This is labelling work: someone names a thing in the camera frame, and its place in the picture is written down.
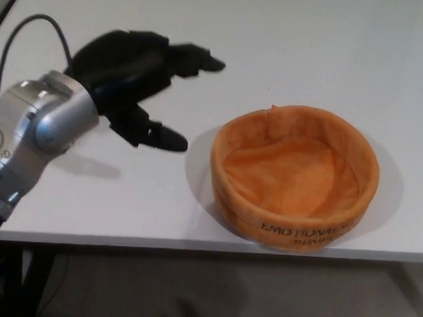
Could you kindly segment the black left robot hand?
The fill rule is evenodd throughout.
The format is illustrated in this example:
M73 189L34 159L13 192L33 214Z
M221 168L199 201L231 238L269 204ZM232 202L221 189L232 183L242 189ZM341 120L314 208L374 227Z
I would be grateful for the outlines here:
M183 153L187 139L151 120L139 102L170 87L175 76L187 79L224 68L224 61L199 45L172 44L153 31L114 30L75 53L65 74L88 90L98 114L127 143Z

